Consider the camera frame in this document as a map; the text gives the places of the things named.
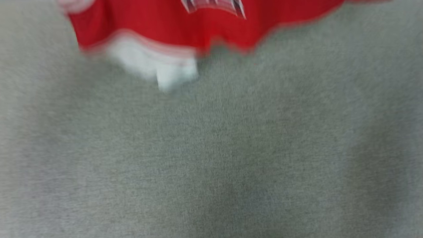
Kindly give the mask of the red basketball jersey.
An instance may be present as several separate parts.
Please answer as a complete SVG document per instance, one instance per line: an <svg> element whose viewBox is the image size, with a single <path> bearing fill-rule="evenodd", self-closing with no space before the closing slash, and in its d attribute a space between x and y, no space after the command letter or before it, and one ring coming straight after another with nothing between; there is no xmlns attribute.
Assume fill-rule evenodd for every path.
<svg viewBox="0 0 423 238"><path fill-rule="evenodd" d="M269 32L345 2L388 0L55 0L81 50L109 56L163 91L195 79L215 42L251 50Z"/></svg>

